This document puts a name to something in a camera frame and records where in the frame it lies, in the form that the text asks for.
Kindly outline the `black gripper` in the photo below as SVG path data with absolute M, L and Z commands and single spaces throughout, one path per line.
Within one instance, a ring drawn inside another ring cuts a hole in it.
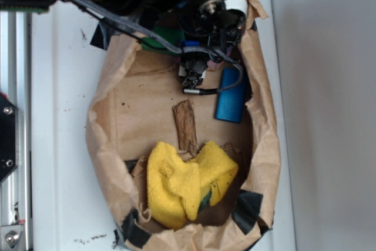
M 180 54 L 226 54 L 240 42 L 247 21 L 246 0 L 178 0 L 180 28 L 194 45 L 183 43 Z

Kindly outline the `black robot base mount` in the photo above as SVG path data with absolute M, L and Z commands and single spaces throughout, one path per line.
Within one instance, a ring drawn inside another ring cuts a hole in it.
M 16 113 L 16 106 L 1 93 L 1 184 L 16 168 Z

